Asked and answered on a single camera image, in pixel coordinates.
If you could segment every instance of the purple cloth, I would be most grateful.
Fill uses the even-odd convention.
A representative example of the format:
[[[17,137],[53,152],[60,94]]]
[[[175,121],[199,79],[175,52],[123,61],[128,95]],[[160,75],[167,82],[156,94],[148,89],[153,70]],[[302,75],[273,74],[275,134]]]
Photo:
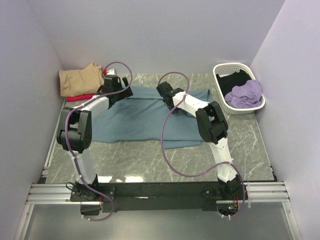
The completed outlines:
[[[224,100],[235,109],[249,109],[261,105],[261,87],[257,80],[248,80],[245,85],[234,86],[232,91],[225,95]]]

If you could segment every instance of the black mounting bar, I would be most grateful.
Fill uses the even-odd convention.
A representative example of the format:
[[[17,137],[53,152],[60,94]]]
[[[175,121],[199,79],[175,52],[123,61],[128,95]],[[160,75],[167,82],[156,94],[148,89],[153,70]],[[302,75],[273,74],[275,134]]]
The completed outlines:
[[[232,194],[222,189],[217,181],[198,182],[118,182],[99,183],[98,190],[114,200],[115,211],[142,211],[142,210],[179,210],[202,209],[216,211],[217,201],[234,200],[237,195],[243,198],[243,191],[235,188]],[[71,202],[90,202],[91,199],[78,194],[75,185],[72,189]],[[103,212],[110,212],[112,204],[103,200]],[[92,215],[93,206],[83,205],[82,214]]]

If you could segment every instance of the red cloth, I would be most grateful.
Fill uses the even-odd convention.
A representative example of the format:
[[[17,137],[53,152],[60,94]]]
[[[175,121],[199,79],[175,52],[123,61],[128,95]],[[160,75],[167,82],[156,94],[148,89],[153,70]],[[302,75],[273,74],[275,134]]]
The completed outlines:
[[[67,102],[75,102],[75,101],[80,101],[80,100],[86,100],[86,99],[91,99],[95,94],[94,93],[89,93],[89,94],[83,94],[79,96],[67,96],[66,101]]]

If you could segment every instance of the white wall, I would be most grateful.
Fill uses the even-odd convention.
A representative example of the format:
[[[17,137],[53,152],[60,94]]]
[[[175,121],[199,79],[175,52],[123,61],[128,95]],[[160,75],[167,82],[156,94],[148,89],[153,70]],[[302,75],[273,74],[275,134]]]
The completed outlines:
[[[320,238],[319,13],[318,0],[286,0],[251,65],[266,97],[257,117],[267,152],[305,240]]]
[[[284,1],[28,0],[66,69],[123,61],[135,73],[250,65]]]
[[[62,99],[61,62],[25,0],[0,0],[0,239],[13,239]]]

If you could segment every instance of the black cloth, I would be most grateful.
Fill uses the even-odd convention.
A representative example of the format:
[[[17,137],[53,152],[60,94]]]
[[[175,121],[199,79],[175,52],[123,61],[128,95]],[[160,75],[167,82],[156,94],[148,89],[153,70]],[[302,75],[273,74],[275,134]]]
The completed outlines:
[[[248,80],[251,80],[251,77],[243,70],[234,72],[228,76],[220,77],[219,74],[215,76],[224,97],[230,93],[235,86],[243,86]]]

